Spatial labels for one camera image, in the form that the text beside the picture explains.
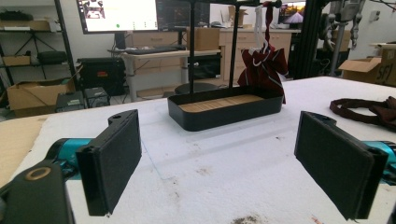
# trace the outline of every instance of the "desk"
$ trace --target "desk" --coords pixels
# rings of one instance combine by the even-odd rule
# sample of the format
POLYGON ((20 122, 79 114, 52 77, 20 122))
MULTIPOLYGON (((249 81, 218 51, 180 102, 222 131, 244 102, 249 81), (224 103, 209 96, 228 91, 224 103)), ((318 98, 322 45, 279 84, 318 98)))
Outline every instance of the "desk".
MULTIPOLYGON (((313 217, 326 224, 355 223, 344 220, 295 159, 300 112, 336 119, 360 140, 396 142, 395 133, 329 109, 331 100, 344 97, 384 101, 395 89, 336 77, 288 81, 284 88, 287 103, 279 113, 197 133, 168 116, 165 99, 49 115, 16 173, 41 161, 59 138, 96 137, 108 117, 138 109, 143 156, 113 215, 89 217, 81 182, 66 182, 77 223, 217 224, 241 223, 244 217, 256 223, 315 224, 313 217)), ((396 188, 381 184, 369 219, 359 223, 386 223, 395 202, 396 188)))
MULTIPOLYGON (((205 56, 220 53, 219 49, 195 51, 195 56, 205 56)), ((136 86, 135 86, 135 72, 134 72, 134 60, 160 60, 164 58, 182 58, 181 65, 181 83, 189 82, 189 68, 188 58, 190 57, 189 50, 178 50, 163 53, 144 54, 144 55, 133 55, 133 54, 121 54, 121 58, 125 63, 126 79, 129 86, 131 95, 131 102, 136 101, 136 86)))

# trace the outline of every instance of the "red cloth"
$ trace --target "red cloth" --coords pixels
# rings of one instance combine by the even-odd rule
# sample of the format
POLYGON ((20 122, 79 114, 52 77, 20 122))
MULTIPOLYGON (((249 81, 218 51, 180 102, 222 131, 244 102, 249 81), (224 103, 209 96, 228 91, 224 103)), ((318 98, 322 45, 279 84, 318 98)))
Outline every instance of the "red cloth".
MULTIPOLYGON (((264 7, 269 6, 269 2, 262 4, 264 7)), ((268 7, 265 17, 265 24, 267 29, 265 31, 265 39, 268 43, 268 48, 265 44, 260 51, 243 49, 242 59, 245 63, 245 70, 238 79, 240 86, 253 86, 266 90, 277 91, 283 95, 282 82, 279 75, 286 76, 289 73, 288 64, 285 58, 285 51, 283 49, 275 50, 269 43, 269 25, 273 18, 273 8, 268 7)))

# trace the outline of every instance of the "wooden board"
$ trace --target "wooden board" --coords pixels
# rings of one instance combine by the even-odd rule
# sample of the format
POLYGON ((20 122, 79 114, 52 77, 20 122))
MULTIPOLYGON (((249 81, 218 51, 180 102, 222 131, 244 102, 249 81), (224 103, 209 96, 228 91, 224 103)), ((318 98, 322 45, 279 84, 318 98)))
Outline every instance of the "wooden board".
POLYGON ((245 95, 220 98, 216 100, 180 105, 180 108, 185 112, 194 113, 194 112, 203 112, 206 110, 211 110, 216 108, 222 108, 231 105, 241 105, 241 104, 251 103, 260 100, 263 100, 263 98, 256 95, 245 94, 245 95))

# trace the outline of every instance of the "black box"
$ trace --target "black box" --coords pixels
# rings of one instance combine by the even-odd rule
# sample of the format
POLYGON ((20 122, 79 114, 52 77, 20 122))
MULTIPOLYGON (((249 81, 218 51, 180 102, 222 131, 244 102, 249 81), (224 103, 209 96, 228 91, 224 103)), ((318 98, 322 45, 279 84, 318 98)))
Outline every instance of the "black box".
POLYGON ((81 91, 59 93, 56 99, 56 113, 85 109, 81 91))
POLYGON ((110 105, 109 97, 102 87, 96 87, 84 90, 87 99, 87 107, 95 108, 110 105))
POLYGON ((121 58, 83 58, 78 63, 82 66, 79 85, 83 90, 102 87, 109 96, 125 93, 125 65, 121 58))

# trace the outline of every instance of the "hanging fabric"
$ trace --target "hanging fabric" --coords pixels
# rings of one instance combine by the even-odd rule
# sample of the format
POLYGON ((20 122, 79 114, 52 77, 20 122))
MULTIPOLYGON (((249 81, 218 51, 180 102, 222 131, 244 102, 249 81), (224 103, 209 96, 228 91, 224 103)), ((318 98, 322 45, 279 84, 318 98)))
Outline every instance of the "hanging fabric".
POLYGON ((240 86, 253 86, 266 90, 277 91, 283 95, 282 82, 279 75, 289 74, 288 64, 283 49, 275 50, 270 44, 269 27, 273 20, 273 7, 271 2, 264 2, 256 7, 256 23, 254 34, 258 45, 255 49, 243 49, 242 59, 246 66, 238 79, 240 86), (267 7, 265 14, 265 37, 262 36, 262 8, 267 7))

